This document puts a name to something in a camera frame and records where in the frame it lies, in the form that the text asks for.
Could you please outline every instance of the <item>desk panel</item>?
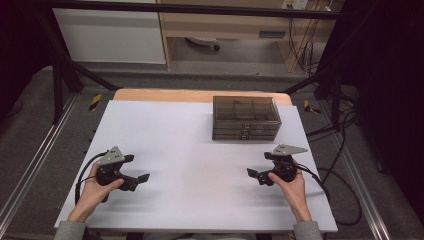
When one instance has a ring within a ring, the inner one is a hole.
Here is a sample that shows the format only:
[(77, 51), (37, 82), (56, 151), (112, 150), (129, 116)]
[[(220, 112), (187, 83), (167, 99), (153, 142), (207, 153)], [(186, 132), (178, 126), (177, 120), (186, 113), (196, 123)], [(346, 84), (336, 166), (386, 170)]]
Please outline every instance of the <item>desk panel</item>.
[[(83, 165), (116, 145), (123, 154), (135, 155), (122, 173), (151, 177), (135, 192), (112, 192), (89, 218), (88, 227), (145, 232), (291, 230), (296, 221), (279, 187), (260, 186), (246, 171), (271, 169), (263, 153), (278, 143), (309, 149), (297, 108), (280, 106), (279, 112), (283, 124), (275, 141), (224, 142), (211, 139), (211, 103), (110, 101)], [(295, 158), (317, 172), (310, 152)], [(325, 194), (312, 177), (305, 179), (313, 218), (322, 231), (337, 231)], [(73, 206), (74, 187), (56, 227)]]

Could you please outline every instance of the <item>black horizontal bar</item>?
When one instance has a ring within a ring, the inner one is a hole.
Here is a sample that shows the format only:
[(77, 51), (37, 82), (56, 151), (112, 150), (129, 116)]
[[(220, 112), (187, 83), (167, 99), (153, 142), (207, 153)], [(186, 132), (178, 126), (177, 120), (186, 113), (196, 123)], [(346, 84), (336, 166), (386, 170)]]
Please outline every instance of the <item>black horizontal bar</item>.
[(124, 3), (73, 0), (38, 0), (36, 1), (36, 3), (50, 8), (125, 12), (216, 14), (327, 20), (352, 20), (355, 17), (353, 13), (340, 13), (329, 11), (300, 11), (287, 9), (223, 7), (182, 4)]

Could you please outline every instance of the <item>human hand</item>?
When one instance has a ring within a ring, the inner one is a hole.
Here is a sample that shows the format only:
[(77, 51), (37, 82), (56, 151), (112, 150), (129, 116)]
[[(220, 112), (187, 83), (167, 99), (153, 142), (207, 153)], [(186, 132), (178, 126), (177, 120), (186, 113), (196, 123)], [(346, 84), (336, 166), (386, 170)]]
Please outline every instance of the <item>human hand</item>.
[(102, 186), (96, 180), (97, 162), (91, 167), (89, 178), (85, 180), (84, 190), (75, 206), (74, 210), (69, 214), (68, 221), (85, 222), (87, 218), (94, 212), (97, 205), (113, 190), (119, 188), (123, 183), (123, 179), (117, 179), (109, 185)]
[(305, 179), (303, 179), (302, 170), (297, 169), (296, 178), (291, 182), (283, 181), (272, 172), (268, 173), (268, 177), (283, 190), (297, 222), (312, 221), (312, 216), (306, 203)]

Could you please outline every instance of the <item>person's arm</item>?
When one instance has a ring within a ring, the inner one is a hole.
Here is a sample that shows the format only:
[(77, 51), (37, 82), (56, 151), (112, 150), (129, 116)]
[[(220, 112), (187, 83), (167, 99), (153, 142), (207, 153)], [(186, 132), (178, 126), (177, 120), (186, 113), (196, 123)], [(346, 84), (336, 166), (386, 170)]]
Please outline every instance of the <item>person's arm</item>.
[(96, 180), (97, 163), (91, 167), (89, 176), (91, 178), (85, 181), (84, 190), (81, 197), (69, 214), (67, 221), (62, 221), (56, 231), (54, 240), (77, 240), (82, 239), (85, 230), (85, 221), (94, 212), (97, 205), (111, 191), (119, 188), (123, 183), (123, 179), (118, 179), (109, 185), (101, 186)]
[(305, 180), (302, 170), (297, 170), (296, 178), (291, 182), (285, 182), (274, 173), (268, 174), (269, 178), (276, 183), (290, 204), (291, 210), (296, 218), (297, 224), (294, 233), (298, 240), (322, 240), (318, 223), (312, 221), (312, 216), (306, 202)]

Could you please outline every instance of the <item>wooden cabinet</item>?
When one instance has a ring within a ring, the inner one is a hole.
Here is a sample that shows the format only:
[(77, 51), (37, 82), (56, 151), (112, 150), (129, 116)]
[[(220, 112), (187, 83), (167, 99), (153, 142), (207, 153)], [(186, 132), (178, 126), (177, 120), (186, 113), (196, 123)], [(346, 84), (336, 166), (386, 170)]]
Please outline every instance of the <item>wooden cabinet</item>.
[[(252, 8), (281, 9), (283, 0), (157, 0), (162, 4), (193, 4), (213, 6), (233, 6)], [(323, 11), (330, 1), (309, 0), (306, 9)], [(333, 11), (341, 8), (343, 2), (332, 3)], [(288, 72), (293, 72), (297, 62), (289, 47), (290, 21), (295, 26), (292, 29), (294, 51), (299, 53), (309, 40), (327, 42), (333, 29), (334, 20), (287, 19), (274, 17), (228, 16), (160, 13), (162, 38), (168, 68), (172, 67), (172, 54), (177, 37), (217, 38), (217, 39), (259, 39), (265, 33), (266, 38), (275, 36), (284, 64)]]

